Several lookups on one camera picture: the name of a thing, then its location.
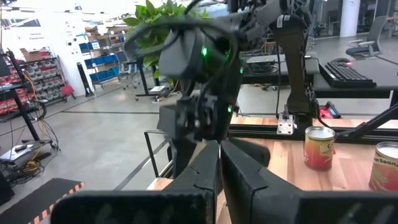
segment orange and black striped edge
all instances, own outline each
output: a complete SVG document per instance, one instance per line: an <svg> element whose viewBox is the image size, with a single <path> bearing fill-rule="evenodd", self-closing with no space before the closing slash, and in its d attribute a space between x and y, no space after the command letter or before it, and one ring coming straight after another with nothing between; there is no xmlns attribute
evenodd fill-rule
<svg viewBox="0 0 398 224"><path fill-rule="evenodd" d="M86 184L84 182L77 184L74 188L70 189L68 193L64 194L62 196L62 198L78 192L78 190L83 188L85 185ZM37 215L28 224L39 224L43 219L45 219L47 216L49 216L51 214L52 210L54 209L54 205L57 204L62 198L58 199L55 203L51 204L48 209L44 210L41 214Z"/></svg>

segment wooden table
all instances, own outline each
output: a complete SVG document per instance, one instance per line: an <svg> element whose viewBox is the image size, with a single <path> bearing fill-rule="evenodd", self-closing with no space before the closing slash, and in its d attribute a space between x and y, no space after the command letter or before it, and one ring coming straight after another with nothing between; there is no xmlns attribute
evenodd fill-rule
<svg viewBox="0 0 398 224"><path fill-rule="evenodd" d="M355 127L362 119L324 119L334 127ZM268 124L276 125L276 119L270 118L232 118L231 124ZM398 120L393 120L381 128L396 128ZM374 157L374 146L360 144L335 144L333 167L328 172L317 172L304 164L303 141L249 139L246 140L267 146L271 152L268 169L284 180L302 190L370 190L368 182ZM160 190L172 180L158 178L149 189ZM230 223L225 199L218 202L217 223Z"/></svg>

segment white pillar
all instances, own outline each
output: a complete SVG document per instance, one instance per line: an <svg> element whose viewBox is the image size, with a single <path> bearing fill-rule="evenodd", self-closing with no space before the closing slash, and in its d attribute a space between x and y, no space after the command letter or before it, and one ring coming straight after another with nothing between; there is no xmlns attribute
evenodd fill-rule
<svg viewBox="0 0 398 224"><path fill-rule="evenodd" d="M343 0L340 37L356 36L360 3L361 0Z"/></svg>
<svg viewBox="0 0 398 224"><path fill-rule="evenodd" d="M69 85L75 90L75 96L85 95L85 87L76 65L78 62L83 65L88 84L91 90L94 91L79 45L73 41L78 32L82 33L85 31L83 22L79 24L78 15L75 14L43 12L41 15L39 22L45 30L46 38L49 39L55 56L60 58L63 74Z"/></svg>

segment can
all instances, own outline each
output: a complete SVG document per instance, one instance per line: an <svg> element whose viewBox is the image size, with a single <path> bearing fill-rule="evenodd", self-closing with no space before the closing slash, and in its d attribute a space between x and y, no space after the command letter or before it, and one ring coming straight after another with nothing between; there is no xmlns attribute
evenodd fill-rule
<svg viewBox="0 0 398 224"><path fill-rule="evenodd" d="M369 187L372 190L398 190L398 142L376 145Z"/></svg>
<svg viewBox="0 0 398 224"><path fill-rule="evenodd" d="M304 163L317 171L331 169L335 131L327 127L311 126L305 130Z"/></svg>

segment concrete floor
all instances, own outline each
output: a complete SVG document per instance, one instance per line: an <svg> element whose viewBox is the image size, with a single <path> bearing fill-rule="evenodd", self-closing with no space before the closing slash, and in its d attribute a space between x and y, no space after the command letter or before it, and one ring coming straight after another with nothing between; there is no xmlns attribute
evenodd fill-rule
<svg viewBox="0 0 398 224"><path fill-rule="evenodd" d="M317 52L321 63L337 57L346 57L346 43L350 40L353 39L316 40L317 44L312 51ZM397 43L397 38L382 39L381 47L385 49L383 56L394 58L395 55L395 58L398 58ZM84 181L86 187L83 190L113 190L123 187L120 183L126 184L123 190L145 189L155 176L147 159L148 150L143 132L156 129L159 106L172 103L178 96L160 103L152 103L152 100L146 97L136 101L134 95L142 92L141 86L136 90L123 90L122 85L117 83L107 85L104 90L98 88L95 97L80 97L49 107L46 121L57 134L62 152L48 163L40 177L14 187L15 196L10 202L0 206L0 212L54 177ZM289 92L287 86L281 87L279 111L282 110ZM273 117L276 98L276 91L263 91L244 85L238 102L243 113ZM388 99L320 99L320 104L328 100L336 105L345 118L370 118L389 107ZM11 148L11 137L14 144L20 134L21 139L31 138L27 128L23 127L24 122L21 118L12 120L12 133L9 122L0 124L1 154ZM163 137L151 135L150 139L156 147L162 142ZM165 147L155 158L158 168L162 170L167 164ZM126 177L132 176L134 169L136 175L130 181L126 180Z"/></svg>

